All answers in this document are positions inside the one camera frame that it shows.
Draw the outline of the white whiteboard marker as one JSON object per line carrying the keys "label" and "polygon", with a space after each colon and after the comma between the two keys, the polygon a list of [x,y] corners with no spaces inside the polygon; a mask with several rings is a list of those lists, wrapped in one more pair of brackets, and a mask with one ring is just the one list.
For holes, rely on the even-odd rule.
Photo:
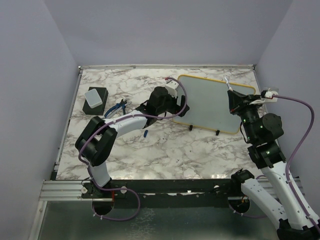
{"label": "white whiteboard marker", "polygon": [[225,75],[223,76],[223,79],[224,79],[224,81],[225,81],[225,83],[227,85],[228,90],[229,91],[233,91],[229,79]]}

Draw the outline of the yellow framed whiteboard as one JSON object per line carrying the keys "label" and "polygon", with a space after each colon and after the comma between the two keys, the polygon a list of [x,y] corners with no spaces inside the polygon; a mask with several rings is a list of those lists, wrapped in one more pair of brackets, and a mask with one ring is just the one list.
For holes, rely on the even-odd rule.
{"label": "yellow framed whiteboard", "polygon": [[231,135],[239,132],[241,119],[230,114],[224,81],[186,74],[177,80],[186,90],[189,110],[183,117],[174,117],[173,122]]}

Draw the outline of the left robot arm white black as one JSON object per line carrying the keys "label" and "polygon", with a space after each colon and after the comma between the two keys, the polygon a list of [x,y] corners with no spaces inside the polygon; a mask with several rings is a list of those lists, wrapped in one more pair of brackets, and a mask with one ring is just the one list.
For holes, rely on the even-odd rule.
{"label": "left robot arm white black", "polygon": [[165,87],[157,86],[149,99],[132,112],[121,117],[105,119],[96,116],[86,125],[75,142],[78,159],[87,167],[93,191],[97,196],[106,197],[111,190],[112,180],[106,161],[117,138],[135,130],[143,130],[157,120],[183,117],[190,109],[188,95],[182,88],[181,96],[174,96]]}

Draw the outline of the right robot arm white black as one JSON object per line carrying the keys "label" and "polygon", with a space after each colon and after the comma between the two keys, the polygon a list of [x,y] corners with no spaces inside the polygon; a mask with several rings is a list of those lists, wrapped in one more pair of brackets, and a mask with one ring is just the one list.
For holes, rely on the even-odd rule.
{"label": "right robot arm white black", "polygon": [[284,134],[282,119],[274,113],[259,116],[265,103],[281,98],[276,91],[264,90],[260,95],[227,91],[229,112],[241,119],[241,126],[250,145],[248,153],[256,167],[271,184],[276,197],[268,193],[248,170],[231,176],[229,189],[252,200],[276,228],[280,240],[318,240],[320,217],[311,208],[290,172],[295,156],[286,159],[276,140]]}

